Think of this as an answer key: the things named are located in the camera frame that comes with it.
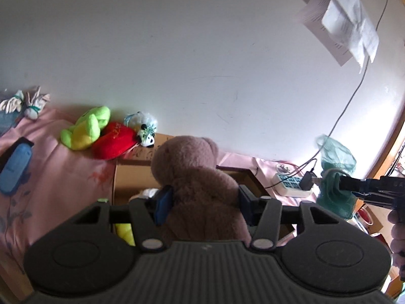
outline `red pillow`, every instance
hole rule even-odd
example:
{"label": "red pillow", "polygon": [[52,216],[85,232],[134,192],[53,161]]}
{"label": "red pillow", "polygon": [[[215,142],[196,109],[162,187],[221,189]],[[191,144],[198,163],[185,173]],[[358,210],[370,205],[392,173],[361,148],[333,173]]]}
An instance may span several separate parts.
{"label": "red pillow", "polygon": [[96,159],[111,160],[118,158],[138,143],[136,132],[119,122],[109,122],[101,136],[92,145]]}

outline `green and yellow plush toy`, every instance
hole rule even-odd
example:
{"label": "green and yellow plush toy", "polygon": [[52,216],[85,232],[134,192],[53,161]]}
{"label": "green and yellow plush toy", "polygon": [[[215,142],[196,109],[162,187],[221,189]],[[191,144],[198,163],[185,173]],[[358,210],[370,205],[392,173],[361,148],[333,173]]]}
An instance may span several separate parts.
{"label": "green and yellow plush toy", "polygon": [[60,132],[61,142],[74,151],[89,148],[110,120],[110,109],[95,107],[84,113],[74,126]]}

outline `white object in box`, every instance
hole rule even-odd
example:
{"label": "white object in box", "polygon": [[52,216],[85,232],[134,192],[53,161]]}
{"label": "white object in box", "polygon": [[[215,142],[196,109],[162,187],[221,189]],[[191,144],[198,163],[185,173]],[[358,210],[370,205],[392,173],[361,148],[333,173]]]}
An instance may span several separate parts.
{"label": "white object in box", "polygon": [[273,189],[283,197],[306,198],[312,194],[312,190],[303,191],[299,187],[302,177],[275,174],[272,182],[275,184]]}

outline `green plastic bag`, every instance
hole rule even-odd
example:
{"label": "green plastic bag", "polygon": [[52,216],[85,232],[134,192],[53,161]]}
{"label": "green plastic bag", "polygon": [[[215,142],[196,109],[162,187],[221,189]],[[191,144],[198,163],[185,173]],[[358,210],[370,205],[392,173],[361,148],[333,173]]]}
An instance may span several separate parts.
{"label": "green plastic bag", "polygon": [[343,219],[351,219],[357,198],[350,191],[339,190],[342,173],[327,170],[336,168],[352,176],[356,170],[356,159],[347,147],[326,135],[318,137],[316,143],[321,152],[323,169],[321,192],[316,203]]}

